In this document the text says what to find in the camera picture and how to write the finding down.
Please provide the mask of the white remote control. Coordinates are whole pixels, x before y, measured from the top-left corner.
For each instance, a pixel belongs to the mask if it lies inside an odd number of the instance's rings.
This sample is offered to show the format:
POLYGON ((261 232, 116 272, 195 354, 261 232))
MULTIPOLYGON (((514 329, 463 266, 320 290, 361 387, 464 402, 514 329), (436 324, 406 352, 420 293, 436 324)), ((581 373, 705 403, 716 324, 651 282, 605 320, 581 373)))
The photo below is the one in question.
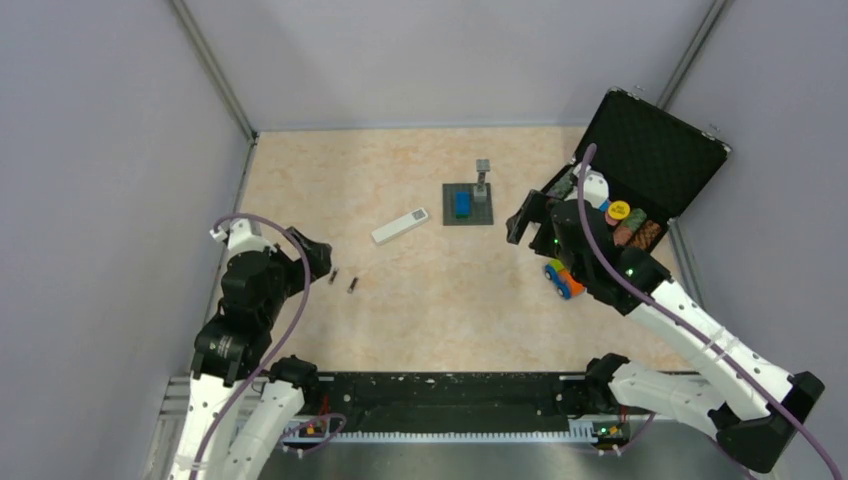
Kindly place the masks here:
POLYGON ((417 208, 371 232, 376 245, 383 245, 409 231, 425 224, 430 219, 424 208, 417 208))

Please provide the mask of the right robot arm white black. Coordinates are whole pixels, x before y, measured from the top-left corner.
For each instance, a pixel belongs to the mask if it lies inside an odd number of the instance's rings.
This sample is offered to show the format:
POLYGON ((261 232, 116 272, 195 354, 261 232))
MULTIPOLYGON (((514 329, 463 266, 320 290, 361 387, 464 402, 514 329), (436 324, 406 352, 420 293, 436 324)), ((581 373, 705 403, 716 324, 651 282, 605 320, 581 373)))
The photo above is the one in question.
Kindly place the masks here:
POLYGON ((770 472, 802 437, 840 478, 834 459, 805 425, 823 394, 822 381, 766 360, 708 314, 649 252, 617 246, 601 209, 606 193, 596 174, 572 179, 564 196, 533 190, 507 220, 507 239, 517 243, 529 224, 537 224, 531 242, 536 254, 559 261, 595 300, 652 330, 700 381, 608 354, 592 368, 589 404, 600 412, 623 405, 666 416, 758 473, 770 472))

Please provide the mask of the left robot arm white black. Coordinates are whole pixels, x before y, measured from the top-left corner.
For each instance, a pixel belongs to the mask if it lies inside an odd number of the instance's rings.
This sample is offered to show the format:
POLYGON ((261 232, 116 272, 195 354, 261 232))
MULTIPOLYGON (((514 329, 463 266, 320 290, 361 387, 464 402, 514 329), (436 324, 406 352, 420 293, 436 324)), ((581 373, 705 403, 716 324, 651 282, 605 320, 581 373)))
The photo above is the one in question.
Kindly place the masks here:
POLYGON ((294 227, 278 232, 297 258, 263 236, 272 221, 253 214, 217 220, 211 237, 226 246, 222 296, 194 340, 189 399, 171 479, 256 479, 298 413, 319 404, 317 368, 296 357, 270 361, 283 345, 272 330, 284 303, 300 299, 332 270, 332 248, 294 227))

